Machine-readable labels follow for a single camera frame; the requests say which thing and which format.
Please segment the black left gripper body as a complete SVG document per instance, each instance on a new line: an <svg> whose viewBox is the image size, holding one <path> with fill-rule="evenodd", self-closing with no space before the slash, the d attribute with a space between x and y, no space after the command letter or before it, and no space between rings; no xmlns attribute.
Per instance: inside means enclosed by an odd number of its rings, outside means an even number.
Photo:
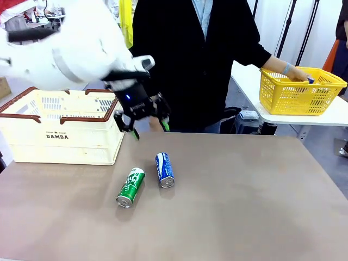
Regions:
<svg viewBox="0 0 348 261"><path fill-rule="evenodd" d="M164 101L160 94L149 96L143 83L150 79L148 72L112 71L104 81L109 83L110 90L119 100L123 113L133 120L141 120L152 116L164 119Z"/></svg>

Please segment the person right hand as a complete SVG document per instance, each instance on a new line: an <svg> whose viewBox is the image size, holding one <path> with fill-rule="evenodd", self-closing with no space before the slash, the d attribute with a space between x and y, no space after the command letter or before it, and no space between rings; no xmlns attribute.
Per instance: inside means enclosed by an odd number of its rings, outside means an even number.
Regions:
<svg viewBox="0 0 348 261"><path fill-rule="evenodd" d="M150 117L148 120L150 131L152 132L163 132L163 128L156 117Z"/></svg>

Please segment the person left hand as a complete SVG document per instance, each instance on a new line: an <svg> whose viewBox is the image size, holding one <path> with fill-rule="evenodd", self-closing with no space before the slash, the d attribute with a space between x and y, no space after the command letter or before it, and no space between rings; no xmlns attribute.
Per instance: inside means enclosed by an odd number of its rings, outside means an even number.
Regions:
<svg viewBox="0 0 348 261"><path fill-rule="evenodd" d="M309 75L298 67L291 67L286 76L293 82L305 82L309 78Z"/></svg>

